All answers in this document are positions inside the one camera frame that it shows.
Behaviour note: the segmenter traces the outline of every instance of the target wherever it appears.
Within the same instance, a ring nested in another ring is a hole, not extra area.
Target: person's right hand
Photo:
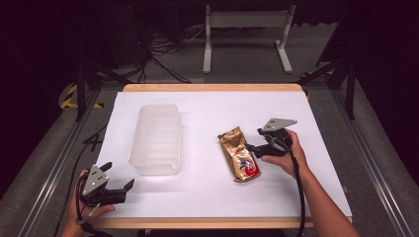
[[[294,131],[289,130],[289,129],[287,129],[287,132],[290,135],[291,140],[293,142],[292,151],[293,151],[293,156],[298,162],[299,172],[302,173],[305,171],[309,171],[307,161],[305,159],[305,154],[304,154],[304,151],[302,150],[301,145],[299,144],[297,134]],[[287,172],[288,174],[290,174],[291,176],[295,178],[295,174],[293,171],[293,161],[291,159],[290,153],[287,153],[286,155],[282,157],[264,155],[262,156],[261,159],[265,162],[280,166],[281,168],[283,168],[285,172]]]

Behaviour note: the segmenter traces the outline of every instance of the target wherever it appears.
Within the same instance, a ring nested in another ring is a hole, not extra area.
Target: plastic container
[[[148,105],[139,110],[129,163],[140,175],[179,172],[182,118],[176,105]]]

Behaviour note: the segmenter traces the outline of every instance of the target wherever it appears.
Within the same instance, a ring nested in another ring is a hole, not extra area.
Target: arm
[[[84,203],[80,200],[80,206],[84,206]],[[92,207],[86,206],[82,211],[82,216],[87,216],[90,211],[92,211]],[[99,207],[95,213],[90,217],[89,223],[94,224],[95,220],[98,219],[103,214],[114,211],[115,207],[113,205],[104,205]],[[75,189],[73,191],[73,196],[71,198],[70,204],[68,206],[68,215],[67,215],[67,222],[65,224],[64,230],[62,231],[62,237],[82,237],[84,234],[83,229],[80,225],[76,223],[77,213],[76,213],[76,196],[75,196]]]
[[[311,211],[314,229],[318,236],[360,236],[348,218],[324,191],[314,174],[308,168],[305,154],[295,132],[288,130],[293,140],[293,155],[299,165],[302,188]],[[285,157],[263,156],[262,160],[283,168],[294,176],[290,154]]]

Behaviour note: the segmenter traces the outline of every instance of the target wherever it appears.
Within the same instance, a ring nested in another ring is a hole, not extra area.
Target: foil packaging
[[[219,135],[218,139],[235,182],[248,182],[260,176],[253,154],[245,146],[247,142],[240,127]]]

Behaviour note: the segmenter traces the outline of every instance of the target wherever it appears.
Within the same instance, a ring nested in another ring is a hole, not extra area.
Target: white paper sheet
[[[175,104],[182,115],[180,171],[173,176],[141,176],[128,157],[145,105]],[[109,217],[298,217],[296,181],[280,167],[257,160],[257,179],[235,183],[217,139],[240,126],[250,144],[266,141],[257,132],[270,118],[295,119],[307,162],[346,216],[352,216],[311,108],[303,92],[121,92],[107,128],[98,166],[107,171],[108,189],[135,179],[126,202]]]

